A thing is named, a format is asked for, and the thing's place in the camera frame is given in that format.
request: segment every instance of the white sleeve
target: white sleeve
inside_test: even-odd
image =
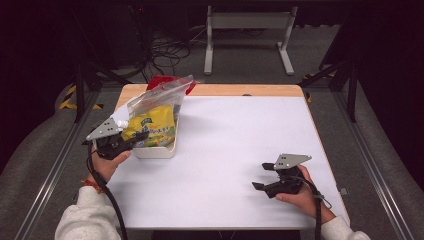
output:
[[[79,190],[78,202],[69,206],[57,226],[55,239],[121,239],[114,220],[113,207],[106,204],[106,195],[90,186]]]
[[[370,240],[365,233],[352,231],[341,216],[324,223],[321,226],[321,235],[326,240]]]

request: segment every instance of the yellow package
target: yellow package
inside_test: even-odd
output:
[[[131,118],[121,136],[126,141],[136,133],[149,131],[149,138],[135,147],[162,147],[174,142],[175,130],[173,107],[161,105]]]

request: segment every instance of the hand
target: hand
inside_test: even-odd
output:
[[[118,168],[119,164],[123,163],[127,158],[131,156],[131,151],[124,151],[113,160],[106,160],[103,159],[97,154],[97,152],[94,152],[91,157],[93,159],[93,166],[94,169],[102,175],[102,177],[106,180],[106,182],[109,182],[112,178],[112,175],[115,173],[115,170]],[[90,182],[96,183],[96,180],[93,178],[91,173],[88,173],[87,180]]]
[[[308,169],[302,165],[298,165],[298,167],[300,171],[302,171],[305,179],[314,184],[309,175]],[[279,193],[275,196],[275,198],[279,201],[295,205],[308,216],[313,218],[316,217],[315,198],[312,195],[311,189],[306,184],[303,184],[298,194]],[[323,202],[321,202],[321,216],[323,224],[336,217]]]

